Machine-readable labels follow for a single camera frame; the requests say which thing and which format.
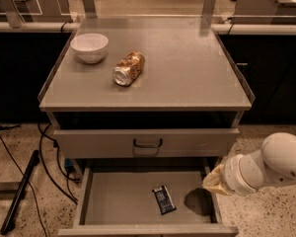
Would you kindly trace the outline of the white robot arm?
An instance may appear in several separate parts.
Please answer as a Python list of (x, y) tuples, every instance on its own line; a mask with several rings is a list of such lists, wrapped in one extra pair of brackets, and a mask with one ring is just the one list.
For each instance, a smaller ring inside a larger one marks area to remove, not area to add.
[(296, 135), (278, 132), (268, 136), (260, 150), (239, 154), (216, 166), (202, 186), (223, 196), (248, 196), (264, 187), (296, 184)]

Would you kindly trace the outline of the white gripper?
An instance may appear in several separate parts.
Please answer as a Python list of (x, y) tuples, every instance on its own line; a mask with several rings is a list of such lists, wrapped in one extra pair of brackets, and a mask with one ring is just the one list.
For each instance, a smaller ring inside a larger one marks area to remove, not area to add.
[(204, 179), (202, 186), (211, 193), (230, 196), (247, 196), (257, 190), (251, 187), (241, 173), (242, 154), (229, 158), (224, 165), (216, 166)]

